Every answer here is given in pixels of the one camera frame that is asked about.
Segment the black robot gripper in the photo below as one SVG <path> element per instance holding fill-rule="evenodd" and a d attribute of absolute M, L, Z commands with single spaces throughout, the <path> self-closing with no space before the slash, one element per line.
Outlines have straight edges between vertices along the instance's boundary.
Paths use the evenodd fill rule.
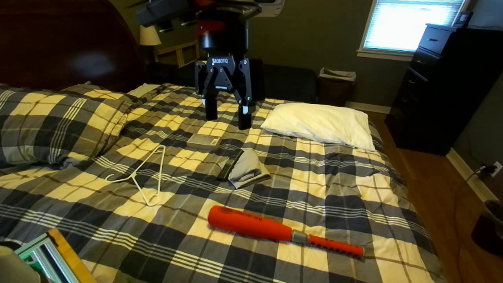
<path fill-rule="evenodd" d="M 214 10 L 198 15 L 198 33 L 206 59 L 196 63 L 195 82 L 204 98 L 206 120 L 217 120 L 217 92 L 230 92 L 239 103 L 239 129 L 252 128 L 252 71 L 248 24 L 236 11 Z"/>

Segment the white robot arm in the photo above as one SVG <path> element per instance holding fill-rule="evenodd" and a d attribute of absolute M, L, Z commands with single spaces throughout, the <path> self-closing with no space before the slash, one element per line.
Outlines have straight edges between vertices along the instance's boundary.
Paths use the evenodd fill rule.
<path fill-rule="evenodd" d="M 217 118 L 217 95 L 228 92 L 237 103 L 239 128 L 252 126 L 252 112 L 263 96 L 253 95 L 248 21 L 277 18 L 285 0 L 148 0 L 137 13 L 143 27 L 182 16 L 195 19 L 204 60 L 195 63 L 195 87 L 206 118 Z"/>

